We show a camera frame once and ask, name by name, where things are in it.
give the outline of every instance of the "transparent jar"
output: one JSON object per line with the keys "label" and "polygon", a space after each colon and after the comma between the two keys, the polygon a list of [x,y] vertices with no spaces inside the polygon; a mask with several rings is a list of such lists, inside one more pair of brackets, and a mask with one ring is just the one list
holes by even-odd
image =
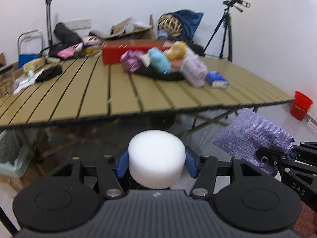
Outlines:
{"label": "transparent jar", "polygon": [[12,65],[0,68],[0,94],[7,96],[13,93],[14,88],[14,70]]}

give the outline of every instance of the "red box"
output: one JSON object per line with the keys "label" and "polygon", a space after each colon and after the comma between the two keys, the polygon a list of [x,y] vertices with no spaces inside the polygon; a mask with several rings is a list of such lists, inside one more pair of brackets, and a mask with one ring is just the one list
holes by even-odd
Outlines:
{"label": "red box", "polygon": [[153,47],[161,51],[168,50],[169,47],[163,47],[164,41],[151,39],[130,39],[105,41],[102,45],[102,59],[104,64],[120,63],[120,58],[129,49],[133,51],[143,51],[147,53]]}

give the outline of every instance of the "small blue and white box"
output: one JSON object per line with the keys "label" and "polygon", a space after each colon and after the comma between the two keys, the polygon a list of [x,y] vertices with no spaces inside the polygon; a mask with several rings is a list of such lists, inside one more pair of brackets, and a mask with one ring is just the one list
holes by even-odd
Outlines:
{"label": "small blue and white box", "polygon": [[229,81],[221,75],[220,72],[207,72],[206,81],[211,87],[226,89],[229,85]]}

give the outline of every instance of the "woven basket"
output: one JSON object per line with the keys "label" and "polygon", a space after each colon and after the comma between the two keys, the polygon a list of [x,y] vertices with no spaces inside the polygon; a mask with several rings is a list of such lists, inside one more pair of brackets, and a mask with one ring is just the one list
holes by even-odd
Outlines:
{"label": "woven basket", "polygon": [[180,36],[182,34],[182,23],[171,14],[163,14],[158,20],[159,29],[164,29],[172,36]]}

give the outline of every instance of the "red bucket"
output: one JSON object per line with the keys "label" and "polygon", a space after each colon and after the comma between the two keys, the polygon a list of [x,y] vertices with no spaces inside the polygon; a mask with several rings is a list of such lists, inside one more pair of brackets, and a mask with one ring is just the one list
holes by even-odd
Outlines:
{"label": "red bucket", "polygon": [[302,121],[305,118],[308,110],[312,107],[313,101],[299,91],[294,92],[294,97],[296,101],[292,105],[291,115]]}

